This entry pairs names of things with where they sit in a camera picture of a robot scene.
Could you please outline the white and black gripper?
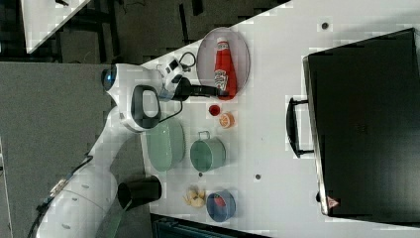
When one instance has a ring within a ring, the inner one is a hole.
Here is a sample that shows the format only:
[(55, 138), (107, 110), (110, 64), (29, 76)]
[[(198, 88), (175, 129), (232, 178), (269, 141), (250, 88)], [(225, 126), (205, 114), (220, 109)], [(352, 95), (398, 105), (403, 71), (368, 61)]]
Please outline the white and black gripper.
[[(170, 58), (166, 63), (160, 65), (158, 71), (161, 74), (162, 88), (159, 98), (163, 101), (175, 100), (185, 101), (189, 97), (189, 80), (184, 76), (181, 63), (176, 58)], [(233, 99), (236, 94), (221, 92), (220, 88), (207, 85), (191, 85), (190, 96), (214, 97), (218, 99)]]

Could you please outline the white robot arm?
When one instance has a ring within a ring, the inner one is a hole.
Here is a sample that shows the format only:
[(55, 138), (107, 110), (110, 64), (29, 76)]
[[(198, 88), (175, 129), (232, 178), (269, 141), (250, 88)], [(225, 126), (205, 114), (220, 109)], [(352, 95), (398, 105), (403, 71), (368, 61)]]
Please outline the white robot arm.
[(192, 84), (178, 59), (155, 68), (114, 63), (102, 72), (102, 85), (116, 105), (83, 162), (37, 207), (36, 233), (27, 238), (94, 238), (117, 196), (111, 165), (128, 140), (163, 121), (160, 104), (229, 94), (225, 86)]

